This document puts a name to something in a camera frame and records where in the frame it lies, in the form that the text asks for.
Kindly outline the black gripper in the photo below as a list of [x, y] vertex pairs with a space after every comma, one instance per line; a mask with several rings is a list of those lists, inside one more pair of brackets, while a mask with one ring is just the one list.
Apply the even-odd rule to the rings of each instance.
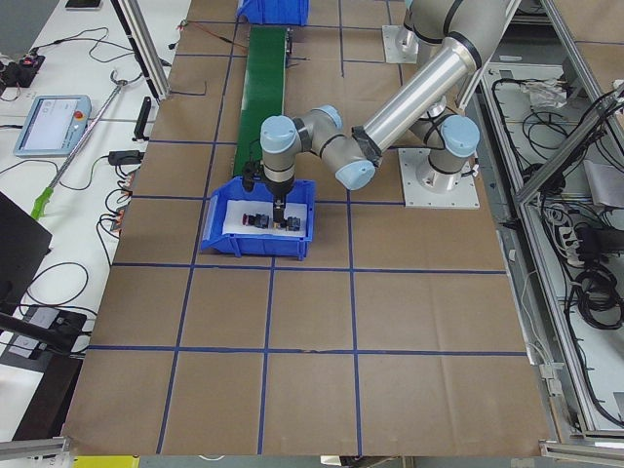
[[273, 224], [276, 229], [285, 227], [285, 199], [293, 189], [293, 179], [285, 181], [265, 181], [267, 190], [274, 197], [273, 200]]

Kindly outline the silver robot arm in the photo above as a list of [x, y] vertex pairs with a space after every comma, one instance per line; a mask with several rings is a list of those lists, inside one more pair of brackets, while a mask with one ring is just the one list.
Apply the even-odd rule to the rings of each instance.
[[403, 25], [395, 38], [395, 50], [402, 56], [400, 63], [414, 62], [417, 67], [421, 67], [435, 55], [439, 44], [416, 33], [411, 18], [411, 1], [406, 1], [405, 4], [406, 12]]
[[419, 46], [433, 51], [418, 55], [422, 63], [417, 72], [364, 125], [344, 135], [340, 116], [330, 105], [299, 117], [266, 118], [259, 132], [259, 177], [273, 197], [274, 225], [287, 225], [285, 209], [297, 154], [317, 155], [349, 190], [364, 187], [383, 152], [458, 81], [483, 68], [517, 8], [515, 1], [408, 1], [404, 29]]

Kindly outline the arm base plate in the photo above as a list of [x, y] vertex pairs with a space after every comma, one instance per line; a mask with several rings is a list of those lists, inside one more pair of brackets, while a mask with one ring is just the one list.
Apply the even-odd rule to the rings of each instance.
[[463, 176], [464, 166], [455, 175], [436, 173], [429, 164], [428, 149], [398, 150], [405, 206], [420, 209], [476, 210], [480, 207], [475, 180]]
[[418, 42], [411, 30], [402, 25], [383, 25], [381, 34], [387, 63], [416, 64]]

